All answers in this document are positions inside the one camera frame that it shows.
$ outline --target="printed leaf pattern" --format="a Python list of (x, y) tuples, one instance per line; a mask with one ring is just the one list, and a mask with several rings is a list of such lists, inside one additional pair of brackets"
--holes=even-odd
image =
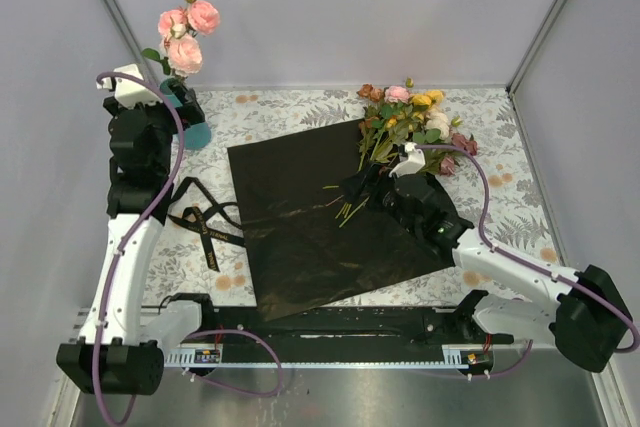
[[(498, 185), (491, 187), (487, 231), (496, 240), (534, 256), (539, 256), (543, 248), (554, 248), (505, 91), (450, 89), (446, 94), (443, 109), (450, 118), (462, 118), (461, 133), (474, 134), (479, 146), (477, 160), (492, 185)], [(236, 102), (237, 97), (244, 102)], [(213, 141), (202, 151), (186, 153), (180, 175), (199, 177), (220, 202), (235, 200), (227, 147), (362, 118), (366, 107), (354, 91), (347, 90), (211, 91), (199, 92), (198, 99), (213, 131)], [(461, 158), (456, 175), (441, 177), (440, 181), (460, 215), (477, 223), (482, 184), (475, 169)], [(171, 212), (182, 212), (194, 203), (208, 205), (197, 189), (187, 192)], [(229, 214), (238, 219), (237, 212)], [(221, 221), (212, 220), (210, 225), (241, 235)], [(217, 241), (214, 248), (220, 273), (207, 269), (197, 234), (167, 222), (152, 257), (144, 303), (157, 304), (176, 292), (207, 292), (218, 305), (255, 305), (245, 250)], [(473, 288), (507, 298), (516, 296), (491, 280), (469, 285), (464, 274), (459, 268), (449, 268), (335, 305), (455, 305)]]

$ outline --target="black sheet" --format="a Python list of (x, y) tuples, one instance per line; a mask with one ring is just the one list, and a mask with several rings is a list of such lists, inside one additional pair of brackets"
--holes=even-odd
[[(258, 310), (265, 320), (442, 270), (384, 213), (339, 229), (340, 192), (359, 164), (358, 121), (228, 149)], [(439, 189), (442, 206), (455, 211)]]

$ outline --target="wall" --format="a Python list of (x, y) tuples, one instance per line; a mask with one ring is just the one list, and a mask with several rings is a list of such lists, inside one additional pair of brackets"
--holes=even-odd
[[(607, 269), (636, 318), (639, 33), (638, 0), (569, 0), (516, 94), (568, 257)], [(616, 360), (637, 409), (640, 354)]]
[(37, 426), (106, 243), (108, 114), (95, 76), (132, 60), (99, 0), (2, 0), (0, 412)]
[[(118, 0), (142, 44), (181, 0)], [(211, 0), (208, 86), (506, 84), (553, 0)]]

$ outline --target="vase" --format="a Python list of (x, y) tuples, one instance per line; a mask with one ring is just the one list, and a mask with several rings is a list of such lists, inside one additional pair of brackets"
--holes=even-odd
[[(176, 109), (182, 107), (182, 102), (171, 90), (172, 79), (165, 79), (160, 84), (160, 91), (165, 94)], [(211, 128), (205, 119), (200, 124), (192, 125), (184, 131), (184, 148), (187, 150), (200, 150), (211, 142)]]

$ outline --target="table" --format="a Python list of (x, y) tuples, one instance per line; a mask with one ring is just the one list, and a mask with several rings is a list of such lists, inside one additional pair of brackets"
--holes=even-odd
[[(199, 92), (213, 140), (201, 151), (186, 152), (180, 176), (198, 177), (219, 202), (233, 201), (227, 147), (358, 119), (365, 104), (355, 90)], [(491, 185), (487, 230), (492, 238), (547, 262), (557, 262), (542, 199), (504, 89), (449, 89), (442, 107), (451, 118), (459, 115), (464, 121), (459, 131), (473, 134), (478, 141), (477, 159)], [(473, 166), (461, 162), (455, 176), (439, 180), (459, 214), (475, 223), (480, 218), (482, 184)], [(207, 207), (204, 196), (193, 188), (171, 212), (181, 215), (184, 207), (199, 204)], [(221, 219), (212, 219), (209, 225), (239, 233)], [(214, 305), (255, 306), (245, 250), (213, 242), (219, 273), (207, 268), (199, 235), (168, 221), (152, 257), (143, 303), (158, 304), (176, 292), (205, 292)], [(507, 298), (517, 296), (488, 277), (453, 267), (333, 305), (456, 305), (474, 288)]]

